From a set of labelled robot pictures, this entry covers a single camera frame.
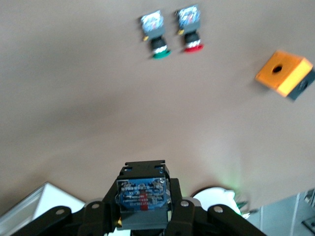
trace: orange block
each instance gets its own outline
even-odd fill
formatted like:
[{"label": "orange block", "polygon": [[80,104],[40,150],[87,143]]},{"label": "orange block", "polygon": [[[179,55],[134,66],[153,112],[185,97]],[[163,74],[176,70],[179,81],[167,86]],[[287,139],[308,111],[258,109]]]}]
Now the orange block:
[{"label": "orange block", "polygon": [[313,64],[304,57],[276,51],[258,72],[256,79],[287,97],[312,68]]}]

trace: robotic arm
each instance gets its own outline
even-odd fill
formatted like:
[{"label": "robotic arm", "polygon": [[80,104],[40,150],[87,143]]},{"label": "robotic arm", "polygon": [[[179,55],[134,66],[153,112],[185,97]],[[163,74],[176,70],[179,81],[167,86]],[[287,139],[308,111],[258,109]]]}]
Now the robotic arm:
[{"label": "robotic arm", "polygon": [[184,200],[165,161],[128,162],[102,201],[73,214],[54,207],[13,236],[104,236],[116,228],[131,236],[265,236],[228,206],[205,211]]}]

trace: hole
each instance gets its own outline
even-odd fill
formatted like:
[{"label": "hole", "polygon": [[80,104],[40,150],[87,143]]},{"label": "hole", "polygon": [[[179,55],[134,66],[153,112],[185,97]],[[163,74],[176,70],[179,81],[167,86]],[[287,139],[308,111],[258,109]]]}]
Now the hole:
[{"label": "hole", "polygon": [[307,81],[302,81],[301,83],[300,83],[300,85],[299,85],[299,91],[304,91],[306,88],[307,88],[307,86],[309,85],[309,82],[307,82]]},{"label": "hole", "polygon": [[273,70],[272,73],[278,73],[282,70],[282,65],[277,65]]},{"label": "hole", "polygon": [[64,213],[64,209],[60,209],[56,211],[56,215],[61,215]]},{"label": "hole", "polygon": [[92,205],[92,209],[96,209],[96,208],[99,208],[99,204],[98,203],[95,203]]}]

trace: orange cube with hole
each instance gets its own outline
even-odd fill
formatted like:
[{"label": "orange cube with hole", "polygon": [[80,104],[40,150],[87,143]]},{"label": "orange cube with hole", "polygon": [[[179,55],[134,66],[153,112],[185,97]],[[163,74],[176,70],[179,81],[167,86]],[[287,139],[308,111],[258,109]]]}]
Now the orange cube with hole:
[{"label": "orange cube with hole", "polygon": [[283,97],[295,100],[315,79],[306,58],[276,51],[256,75],[256,80]]}]

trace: metal terminal screw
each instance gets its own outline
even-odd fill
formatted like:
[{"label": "metal terminal screw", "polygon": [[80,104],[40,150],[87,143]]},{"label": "metal terminal screw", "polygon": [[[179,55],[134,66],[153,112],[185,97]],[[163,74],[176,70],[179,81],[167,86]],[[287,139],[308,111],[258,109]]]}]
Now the metal terminal screw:
[{"label": "metal terminal screw", "polygon": [[215,206],[213,209],[215,210],[216,213],[222,213],[223,212],[223,209],[220,206]]},{"label": "metal terminal screw", "polygon": [[64,209],[60,209],[56,211],[56,215],[61,215],[64,213]]},{"label": "metal terminal screw", "polygon": [[92,205],[92,209],[96,209],[96,208],[99,208],[99,204],[98,203],[95,203]]},{"label": "metal terminal screw", "polygon": [[298,87],[299,91],[304,91],[309,85],[309,82],[307,81],[302,81]]},{"label": "metal terminal screw", "polygon": [[187,201],[181,201],[181,206],[182,206],[182,207],[188,207],[188,206],[189,206],[189,202],[187,202]]}]

